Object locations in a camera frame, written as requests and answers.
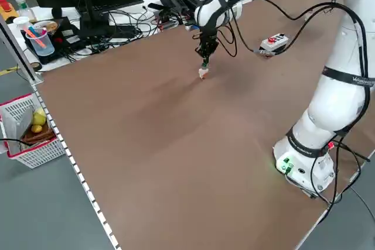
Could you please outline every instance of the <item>plastic basket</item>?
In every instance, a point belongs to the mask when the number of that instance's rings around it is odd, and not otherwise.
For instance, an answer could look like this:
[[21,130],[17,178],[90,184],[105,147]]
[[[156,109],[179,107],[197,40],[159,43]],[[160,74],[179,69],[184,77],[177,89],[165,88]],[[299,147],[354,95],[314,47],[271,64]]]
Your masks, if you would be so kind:
[[[0,127],[4,138],[7,138],[7,134],[2,116],[10,116],[14,120],[14,123],[18,122],[21,119],[22,114],[31,105],[35,108],[40,107],[40,103],[35,94],[27,94],[0,104]],[[4,145],[8,149],[8,158],[18,160],[31,169],[36,168],[61,155],[64,155],[65,153],[62,144],[57,138],[53,138],[47,142],[40,144],[39,146],[23,150],[14,155],[10,154],[9,152],[8,142],[4,142]]]

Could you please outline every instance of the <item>brown table surface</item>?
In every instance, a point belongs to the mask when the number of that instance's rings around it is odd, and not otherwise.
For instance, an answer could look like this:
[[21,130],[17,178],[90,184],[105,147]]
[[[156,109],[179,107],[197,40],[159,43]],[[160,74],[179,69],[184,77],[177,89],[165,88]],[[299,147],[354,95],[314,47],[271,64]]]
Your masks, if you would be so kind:
[[[322,0],[274,1],[297,15]],[[219,47],[204,82],[198,42],[184,28],[44,75],[38,89],[123,249],[298,244],[325,205],[284,180],[272,146],[308,106],[340,17],[317,17],[292,49],[269,60],[241,43],[235,59]],[[254,47],[278,32],[293,37],[302,23],[262,1],[240,19]],[[365,155],[375,144],[366,124],[373,117],[374,108],[347,140]],[[342,153],[341,186],[353,169]]]

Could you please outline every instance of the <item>yellow fruit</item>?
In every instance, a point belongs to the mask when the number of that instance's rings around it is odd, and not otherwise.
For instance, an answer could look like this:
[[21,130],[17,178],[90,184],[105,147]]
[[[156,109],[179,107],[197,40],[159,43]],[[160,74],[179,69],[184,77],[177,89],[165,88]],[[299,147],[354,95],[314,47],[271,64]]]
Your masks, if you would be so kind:
[[43,110],[43,108],[38,108],[36,111],[35,111],[36,114],[40,114],[40,115],[43,115],[44,117],[46,117],[46,113],[45,111]]
[[33,133],[41,133],[42,130],[43,130],[43,127],[41,127],[40,125],[33,125],[31,127],[31,131]]
[[33,114],[32,125],[43,126],[46,123],[46,121],[47,121],[47,117],[43,108],[38,108]]

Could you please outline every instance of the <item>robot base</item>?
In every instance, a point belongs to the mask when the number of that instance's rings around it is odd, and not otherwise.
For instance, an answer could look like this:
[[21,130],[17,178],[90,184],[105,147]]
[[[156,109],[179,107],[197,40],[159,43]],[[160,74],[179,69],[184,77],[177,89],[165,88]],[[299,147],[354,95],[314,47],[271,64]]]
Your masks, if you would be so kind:
[[[287,174],[289,179],[309,192],[310,196],[316,194],[310,178],[314,158],[298,153],[289,144],[287,137],[276,143],[274,156],[277,170]],[[313,168],[312,179],[316,190],[324,191],[334,178],[333,161],[327,153],[317,159]]]

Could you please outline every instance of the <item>plastic bottle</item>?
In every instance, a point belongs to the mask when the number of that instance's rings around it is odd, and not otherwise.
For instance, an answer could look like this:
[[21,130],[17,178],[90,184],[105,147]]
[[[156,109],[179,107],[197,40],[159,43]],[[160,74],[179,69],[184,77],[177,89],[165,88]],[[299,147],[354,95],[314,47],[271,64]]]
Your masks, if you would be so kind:
[[10,4],[6,0],[0,0],[0,14],[7,20],[10,17],[18,17],[16,10],[13,8],[12,4]]
[[18,4],[19,11],[18,14],[20,16],[28,17],[31,23],[36,22],[36,16],[31,8],[26,3],[26,0],[15,0]]

